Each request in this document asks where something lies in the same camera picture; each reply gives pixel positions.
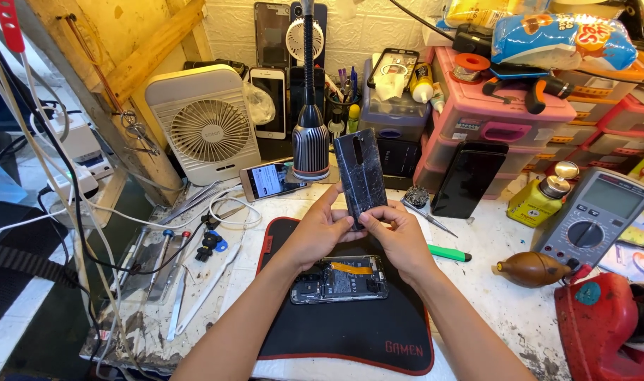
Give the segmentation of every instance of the phone battery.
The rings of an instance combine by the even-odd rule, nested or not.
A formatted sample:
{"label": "phone battery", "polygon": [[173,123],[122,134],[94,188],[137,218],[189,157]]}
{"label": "phone battery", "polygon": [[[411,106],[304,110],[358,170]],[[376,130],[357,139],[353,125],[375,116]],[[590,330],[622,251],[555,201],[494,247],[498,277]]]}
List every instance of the phone battery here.
{"label": "phone battery", "polygon": [[300,274],[291,287],[294,304],[387,298],[385,273],[377,255],[327,257],[314,272]]}

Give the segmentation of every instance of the hand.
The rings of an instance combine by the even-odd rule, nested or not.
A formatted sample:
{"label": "hand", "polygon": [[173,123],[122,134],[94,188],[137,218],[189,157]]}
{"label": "hand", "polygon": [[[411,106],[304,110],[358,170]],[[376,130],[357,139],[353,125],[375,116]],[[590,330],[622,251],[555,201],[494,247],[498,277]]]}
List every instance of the hand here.
{"label": "hand", "polygon": [[[415,278],[423,273],[439,271],[428,250],[416,216],[407,212],[402,203],[388,200],[389,206],[379,206],[360,214],[359,220],[380,241],[387,259],[397,268],[402,279],[415,287]],[[390,223],[386,229],[381,220]]]}
{"label": "hand", "polygon": [[331,253],[339,242],[350,242],[367,236],[366,231],[352,232],[354,219],[347,210],[332,210],[331,205],[343,193],[337,183],[329,187],[298,223],[296,230],[279,252],[299,268],[308,270],[315,262]]}

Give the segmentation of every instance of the pen holder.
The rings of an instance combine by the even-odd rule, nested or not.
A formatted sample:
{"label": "pen holder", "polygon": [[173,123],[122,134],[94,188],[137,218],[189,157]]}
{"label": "pen holder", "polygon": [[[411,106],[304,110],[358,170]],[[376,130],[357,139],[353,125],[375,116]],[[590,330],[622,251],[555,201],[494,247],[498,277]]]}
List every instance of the pen holder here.
{"label": "pen holder", "polygon": [[362,107],[362,104],[361,104],[362,92],[360,91],[360,89],[358,89],[357,94],[355,94],[354,102],[343,103],[343,102],[339,102],[338,100],[334,100],[333,97],[331,96],[331,91],[329,91],[328,87],[324,89],[324,97],[326,98],[326,102],[324,104],[324,123],[327,126],[329,125],[329,121],[331,120],[331,117],[333,117],[334,108],[341,108],[341,110],[343,110],[341,120],[343,120],[343,124],[347,126],[348,112],[350,111],[350,106],[353,104],[357,104],[360,107]]}

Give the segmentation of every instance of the smartphone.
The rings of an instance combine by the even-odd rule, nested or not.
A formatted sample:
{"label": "smartphone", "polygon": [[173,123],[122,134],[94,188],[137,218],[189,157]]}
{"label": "smartphone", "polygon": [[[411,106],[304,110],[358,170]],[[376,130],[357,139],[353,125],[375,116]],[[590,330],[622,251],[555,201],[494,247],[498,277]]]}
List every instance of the smartphone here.
{"label": "smartphone", "polygon": [[[314,68],[313,77],[315,80],[315,103],[320,112],[324,113],[324,69]],[[304,94],[306,92],[305,71],[303,66],[292,66],[289,69],[289,131],[298,123],[298,115],[306,103]]]}
{"label": "smartphone", "polygon": [[256,27],[257,66],[288,68],[287,30],[291,24],[291,10],[286,4],[262,3],[253,5]]}
{"label": "smartphone", "polygon": [[251,168],[240,169],[239,179],[248,202],[285,195],[309,186],[305,182],[286,182],[287,171],[293,158],[273,161]]}
{"label": "smartphone", "polygon": [[508,149],[503,142],[466,140],[459,143],[442,186],[430,202],[430,213],[469,218],[505,162]]}
{"label": "smartphone", "polygon": [[296,276],[293,304],[348,302],[387,298],[387,281],[378,255],[325,257]]}
{"label": "smartphone", "polygon": [[418,57],[419,53],[415,50],[385,48],[378,63],[373,67],[371,75],[368,76],[367,86],[372,89],[376,88],[373,78],[377,73],[383,75],[398,73],[404,75],[404,91],[407,91]]}
{"label": "smartphone", "polygon": [[355,223],[353,231],[364,229],[359,217],[372,207],[387,205],[381,157],[373,128],[343,135],[333,140],[338,172],[348,211]]}
{"label": "smartphone", "polygon": [[287,103],[284,70],[277,68],[251,68],[249,81],[267,92],[275,103],[275,119],[268,124],[256,126],[256,136],[268,139],[284,139],[287,136]]}
{"label": "smartphone", "polygon": [[[299,1],[294,1],[291,3],[291,22],[294,22],[297,18],[303,18],[303,8]],[[324,67],[324,53],[326,47],[326,4],[315,3],[312,8],[312,19],[319,25],[322,29],[322,35],[324,36],[324,45],[322,46],[322,52],[317,58],[314,59],[313,63],[321,68]],[[302,65],[302,62],[298,62],[294,57],[291,58],[291,65]]]}

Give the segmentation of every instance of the workbench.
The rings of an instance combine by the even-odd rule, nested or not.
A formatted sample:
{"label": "workbench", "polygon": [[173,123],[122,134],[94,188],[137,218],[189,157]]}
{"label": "workbench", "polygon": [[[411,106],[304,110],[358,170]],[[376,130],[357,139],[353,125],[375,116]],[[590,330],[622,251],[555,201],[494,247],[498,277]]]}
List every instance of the workbench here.
{"label": "workbench", "polygon": [[[236,179],[229,180],[222,187],[227,188],[236,183]],[[496,262],[499,260],[504,260],[515,253],[529,251],[532,240],[535,240],[540,233],[505,216],[507,201],[513,192],[517,192],[524,184],[526,184],[526,177],[521,176],[509,186],[510,190],[504,191],[500,199],[481,201],[472,218],[468,220],[438,218],[459,238],[438,229],[420,216],[417,218],[428,243],[453,247],[472,255],[472,260],[467,263],[436,257],[434,260],[487,324],[520,357],[533,374],[539,380],[570,380],[555,316],[553,294],[557,285],[538,289],[522,288],[509,282],[495,270]],[[145,290],[139,290],[123,300],[120,312],[126,326],[127,344],[140,366],[160,374],[172,373],[178,361],[188,354],[192,346],[253,280],[267,224],[281,216],[303,218],[309,206],[327,188],[328,185],[312,185],[289,195],[254,202],[252,206],[262,214],[262,219],[257,224],[249,226],[221,224],[217,232],[230,246],[241,244],[240,252],[233,264],[227,267],[185,332],[172,342],[167,342],[165,338],[169,330],[173,298],[167,297],[167,301],[163,304],[146,304],[143,302]],[[198,189],[193,188],[188,193],[191,195],[197,191]],[[388,199],[399,200],[402,196],[404,191],[387,190]],[[202,204],[194,208],[170,222],[169,225],[178,225],[193,218],[207,205]],[[233,201],[227,201],[219,206],[217,212],[225,212],[238,205]],[[338,198],[333,208],[346,209],[343,196]],[[254,218],[255,212],[245,208],[229,220],[246,221]],[[191,222],[185,230],[192,230],[198,224],[199,218]],[[190,273],[186,279],[186,290],[179,319],[185,317],[212,275],[224,262],[229,251],[228,249],[214,254],[207,263],[196,261],[194,253],[200,245],[201,238],[201,234],[194,237],[185,251],[183,263],[187,265]],[[161,232],[154,231],[148,236],[146,245],[159,242],[161,239]],[[174,285],[174,288],[169,290],[170,295],[175,295],[176,287],[177,285]],[[109,330],[113,321],[110,306],[104,308],[100,319],[102,329]],[[421,379],[454,381],[456,378],[446,360],[446,347],[432,320],[430,327],[435,350],[434,367]],[[95,332],[92,331],[80,353],[82,357],[88,358],[91,354],[96,344],[94,337]],[[101,356],[103,356],[102,349],[98,354],[98,357]],[[110,351],[104,355],[104,363],[131,368],[131,361],[122,349],[119,334],[114,336]],[[353,361],[326,358],[258,361],[254,367],[253,376],[305,381],[412,378],[405,374]]]}

